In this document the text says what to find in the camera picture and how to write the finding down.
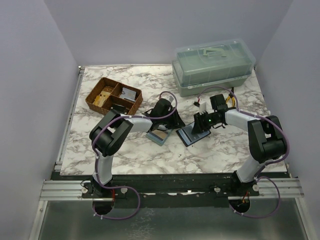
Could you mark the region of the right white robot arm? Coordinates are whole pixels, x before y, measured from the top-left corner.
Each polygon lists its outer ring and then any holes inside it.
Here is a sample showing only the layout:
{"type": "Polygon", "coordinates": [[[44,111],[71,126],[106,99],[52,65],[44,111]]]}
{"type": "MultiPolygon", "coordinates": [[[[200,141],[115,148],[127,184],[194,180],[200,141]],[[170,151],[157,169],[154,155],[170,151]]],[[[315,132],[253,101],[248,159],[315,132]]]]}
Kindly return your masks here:
{"type": "Polygon", "coordinates": [[[248,134],[250,156],[245,163],[235,171],[235,180],[230,183],[230,191],[241,196],[248,190],[248,184],[253,182],[260,172],[268,165],[277,163],[288,156],[289,143],[284,135],[278,117],[271,115],[262,117],[229,107],[222,94],[210,97],[212,113],[207,112],[207,104],[199,99],[193,104],[199,108],[194,114],[193,134],[202,134],[211,128],[237,127],[248,134]]]}

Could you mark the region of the black leather card holder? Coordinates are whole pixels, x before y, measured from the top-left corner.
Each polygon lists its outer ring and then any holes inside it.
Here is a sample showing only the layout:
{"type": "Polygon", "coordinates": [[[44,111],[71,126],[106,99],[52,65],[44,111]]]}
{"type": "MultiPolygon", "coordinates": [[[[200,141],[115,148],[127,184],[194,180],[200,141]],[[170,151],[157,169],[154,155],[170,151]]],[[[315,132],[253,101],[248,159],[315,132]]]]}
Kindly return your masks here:
{"type": "Polygon", "coordinates": [[[205,131],[203,133],[192,133],[193,127],[194,127],[194,122],[176,130],[177,135],[181,139],[182,143],[186,146],[189,147],[192,144],[200,141],[201,139],[209,136],[211,132],[205,131]]]}

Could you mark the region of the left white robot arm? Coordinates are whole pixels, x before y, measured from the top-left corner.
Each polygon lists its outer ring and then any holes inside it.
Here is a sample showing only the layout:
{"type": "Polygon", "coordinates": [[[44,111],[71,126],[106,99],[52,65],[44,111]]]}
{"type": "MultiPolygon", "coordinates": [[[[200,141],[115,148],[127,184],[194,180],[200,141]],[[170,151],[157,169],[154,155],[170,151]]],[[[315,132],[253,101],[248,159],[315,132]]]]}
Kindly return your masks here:
{"type": "Polygon", "coordinates": [[[116,152],[130,133],[167,131],[185,127],[171,101],[160,98],[155,106],[142,115],[126,115],[110,110],[91,130],[89,139],[95,152],[93,191],[101,198],[111,191],[112,164],[116,152]]]}

